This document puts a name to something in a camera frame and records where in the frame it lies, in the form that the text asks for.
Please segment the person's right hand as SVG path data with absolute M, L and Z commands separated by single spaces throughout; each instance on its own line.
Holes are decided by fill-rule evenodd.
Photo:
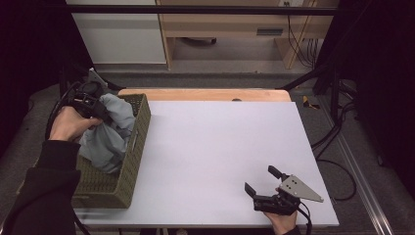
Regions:
M 264 215 L 270 220 L 275 235 L 283 235 L 297 226 L 298 213 L 296 211 L 291 215 L 271 212 L 266 212 Z

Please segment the white cabinet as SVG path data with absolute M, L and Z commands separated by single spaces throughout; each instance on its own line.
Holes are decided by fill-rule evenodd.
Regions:
M 165 64 L 157 14 L 73 14 L 92 62 Z

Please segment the black metal stand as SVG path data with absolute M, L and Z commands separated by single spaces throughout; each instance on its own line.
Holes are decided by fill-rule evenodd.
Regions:
M 291 91 L 300 84 L 303 84 L 312 78 L 316 78 L 316 82 L 312 87 L 312 91 L 315 95 L 323 95 L 327 92 L 328 88 L 331 88 L 330 117 L 332 120 L 336 120 L 339 117 L 338 103 L 340 94 L 340 76 L 337 67 L 339 66 L 341 58 L 342 53 L 339 50 L 334 50 L 326 62 L 302 75 L 300 78 L 283 85 L 281 90 Z

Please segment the grey cloth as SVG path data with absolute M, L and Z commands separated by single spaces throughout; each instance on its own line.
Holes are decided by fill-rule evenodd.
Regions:
M 113 94 L 102 95 L 100 102 L 109 111 L 109 123 L 86 130 L 79 144 L 79 155 L 104 173 L 120 170 L 134 127 L 132 106 Z

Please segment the person's left hand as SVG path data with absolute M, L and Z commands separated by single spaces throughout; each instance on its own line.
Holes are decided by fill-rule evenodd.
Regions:
M 79 139 L 87 129 L 98 126 L 103 121 L 99 118 L 82 117 L 73 107 L 62 107 L 56 116 L 49 140 L 75 142 Z

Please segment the wooden table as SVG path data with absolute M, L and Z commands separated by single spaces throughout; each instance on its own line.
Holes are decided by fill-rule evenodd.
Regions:
M 275 89 L 127 88 L 118 94 L 145 94 L 149 101 L 292 101 L 287 91 Z

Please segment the black metal crossbar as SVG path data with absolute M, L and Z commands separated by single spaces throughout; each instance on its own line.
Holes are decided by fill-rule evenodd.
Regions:
M 71 13 L 85 14 L 202 14 L 202 15 L 290 15 L 334 16 L 338 8 L 187 6 L 187 5 L 66 5 Z

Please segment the yellow black tool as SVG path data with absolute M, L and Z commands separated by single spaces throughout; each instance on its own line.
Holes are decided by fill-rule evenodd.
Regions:
M 320 106 L 319 106 L 319 105 L 314 105 L 314 104 L 311 104 L 311 103 L 309 102 L 309 100 L 308 100 L 308 97 L 307 97 L 307 96 L 302 96 L 302 104 L 303 104 L 303 106 L 304 106 L 305 108 L 310 108 L 310 109 L 313 109 L 313 110 L 320 110 Z

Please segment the olive woven basket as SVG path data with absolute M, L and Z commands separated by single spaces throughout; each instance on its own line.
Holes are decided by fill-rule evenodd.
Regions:
M 132 106 L 136 117 L 121 168 L 114 173 L 104 173 L 79 155 L 76 168 L 81 171 L 81 177 L 71 200 L 74 208 L 127 209 L 131 205 L 151 110 L 145 94 L 120 95 L 120 98 Z

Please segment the black curtain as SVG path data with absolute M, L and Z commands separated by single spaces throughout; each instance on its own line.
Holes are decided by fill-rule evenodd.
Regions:
M 415 196 L 415 0 L 340 0 L 339 7 L 358 12 L 333 17 L 318 62 L 356 26 L 340 76 L 356 83 L 358 110 L 370 136 Z
M 68 0 L 0 0 L 0 157 L 5 153 L 33 93 L 64 74 L 77 81 L 93 67 L 71 13 L 46 10 Z

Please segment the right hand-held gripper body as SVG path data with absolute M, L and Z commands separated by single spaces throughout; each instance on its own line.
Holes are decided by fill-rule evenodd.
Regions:
M 291 215 L 300 208 L 300 200 L 323 203 L 324 199 L 295 175 L 278 176 L 281 184 L 273 196 L 261 196 L 253 191 L 254 210 L 280 215 Z

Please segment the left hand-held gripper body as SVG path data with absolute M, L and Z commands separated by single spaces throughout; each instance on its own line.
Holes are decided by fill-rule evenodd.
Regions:
M 99 118 L 103 122 L 111 123 L 110 112 L 100 101 L 104 95 L 104 88 L 108 83 L 91 68 L 87 81 L 80 84 L 72 96 L 69 97 L 69 105 L 84 118 Z

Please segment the light wooden desk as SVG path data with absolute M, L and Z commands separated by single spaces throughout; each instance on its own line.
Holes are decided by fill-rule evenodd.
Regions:
M 159 6 L 336 8 L 340 0 L 156 0 Z M 286 69 L 300 58 L 305 39 L 323 39 L 330 16 L 161 14 L 166 38 L 268 37 L 275 40 Z

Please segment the aluminium floor rail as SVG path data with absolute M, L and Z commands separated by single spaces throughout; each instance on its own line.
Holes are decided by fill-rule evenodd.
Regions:
M 371 143 L 361 129 L 360 120 L 352 103 L 344 104 L 338 110 L 339 117 L 332 120 L 326 98 L 319 98 L 322 111 L 334 128 L 323 147 L 318 147 L 316 160 L 319 163 L 335 166 L 346 176 L 346 184 L 351 192 L 344 193 L 337 204 L 346 204 L 359 199 L 365 209 L 363 217 L 371 221 L 376 235 L 393 235 L 392 226 L 375 194 L 375 184 L 371 180 L 378 172 L 377 157 Z

